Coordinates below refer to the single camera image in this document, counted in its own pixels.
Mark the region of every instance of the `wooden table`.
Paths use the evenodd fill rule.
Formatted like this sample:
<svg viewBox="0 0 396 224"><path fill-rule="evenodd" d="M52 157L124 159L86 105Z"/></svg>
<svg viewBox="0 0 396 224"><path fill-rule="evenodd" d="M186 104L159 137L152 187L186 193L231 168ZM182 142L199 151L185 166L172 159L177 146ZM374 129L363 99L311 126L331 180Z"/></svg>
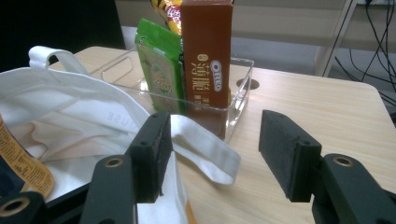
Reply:
<svg viewBox="0 0 396 224"><path fill-rule="evenodd" d="M77 53L87 70L125 50ZM208 181L191 163L179 171L198 223L314 223L311 203L290 203L258 150L262 111L283 113L322 144L322 156L341 153L360 161L383 189L396 192L396 129L375 88L363 83L254 68L260 87L229 142L241 156L234 185Z"/></svg>

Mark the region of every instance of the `bag handle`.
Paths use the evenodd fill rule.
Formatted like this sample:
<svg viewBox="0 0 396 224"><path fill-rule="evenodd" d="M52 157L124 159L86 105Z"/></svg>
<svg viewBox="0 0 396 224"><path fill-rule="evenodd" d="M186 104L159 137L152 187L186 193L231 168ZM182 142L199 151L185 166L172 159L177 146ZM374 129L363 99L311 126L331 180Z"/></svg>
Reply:
<svg viewBox="0 0 396 224"><path fill-rule="evenodd" d="M75 56L63 49L51 49L43 46L35 46L29 50L29 65L33 69L48 70L50 57L56 56L67 72L78 73L88 76L85 67L75 58Z"/></svg>
<svg viewBox="0 0 396 224"><path fill-rule="evenodd" d="M192 119L180 115L171 118L174 150L195 163L211 181L233 184L241 161L239 154Z"/></svg>

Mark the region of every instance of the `oreo box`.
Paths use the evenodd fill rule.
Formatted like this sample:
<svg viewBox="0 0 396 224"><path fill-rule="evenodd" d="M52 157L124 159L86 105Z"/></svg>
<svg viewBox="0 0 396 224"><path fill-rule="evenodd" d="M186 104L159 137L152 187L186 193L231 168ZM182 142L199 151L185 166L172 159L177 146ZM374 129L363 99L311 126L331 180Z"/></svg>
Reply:
<svg viewBox="0 0 396 224"><path fill-rule="evenodd" d="M233 0L183 0L180 13L186 96L197 103L189 106L188 115L223 139L230 102Z"/></svg>

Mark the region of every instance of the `transparent plastic box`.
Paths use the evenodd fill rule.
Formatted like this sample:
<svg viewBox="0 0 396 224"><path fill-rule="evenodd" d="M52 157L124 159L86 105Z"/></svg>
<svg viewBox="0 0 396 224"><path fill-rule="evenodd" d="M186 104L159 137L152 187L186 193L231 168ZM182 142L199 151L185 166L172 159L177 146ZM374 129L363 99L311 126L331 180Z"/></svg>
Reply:
<svg viewBox="0 0 396 224"><path fill-rule="evenodd" d="M150 92L145 80L142 66L139 61L137 51L129 50L120 57L105 64L91 73L92 77L102 79L111 83L131 95L139 104L141 104L150 114L158 112L153 105L153 99L161 99L169 103L181 102L187 108L195 108L208 114L221 114L225 118L225 137L222 139L228 143L233 135L234 128L244 111L250 92L250 83L252 79L252 70L254 62L247 59L231 58L230 83L231 103L227 108L217 108L209 105L201 105L195 102L170 98ZM196 120L202 126L206 126L205 121Z"/></svg>

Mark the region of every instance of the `snack box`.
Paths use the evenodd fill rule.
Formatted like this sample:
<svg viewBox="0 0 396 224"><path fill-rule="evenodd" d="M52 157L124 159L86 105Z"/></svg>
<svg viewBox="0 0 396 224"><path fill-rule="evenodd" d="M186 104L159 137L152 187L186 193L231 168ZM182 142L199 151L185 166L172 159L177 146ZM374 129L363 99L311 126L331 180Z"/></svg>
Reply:
<svg viewBox="0 0 396 224"><path fill-rule="evenodd" d="M233 0L183 0L180 6L186 99L227 108ZM225 137L227 114L188 106L188 115L219 138Z"/></svg>
<svg viewBox="0 0 396 224"><path fill-rule="evenodd" d="M135 49L127 51L120 57L105 64L99 69L94 70L91 73L91 76L102 79L103 81L111 83L124 90L150 114L158 112L152 102L152 98L155 96L157 98L163 98L166 101L178 102L185 104L186 106L200 109L202 112L208 112L210 114L219 113L224 115L226 117L224 120L225 137L222 140L228 143L233 135L234 128L241 114L248 104L253 64L254 62L251 60L231 58L229 78L231 102L225 108L202 105L192 101L180 100L150 92L143 74L139 56ZM179 114L177 111L170 112L172 114Z"/></svg>

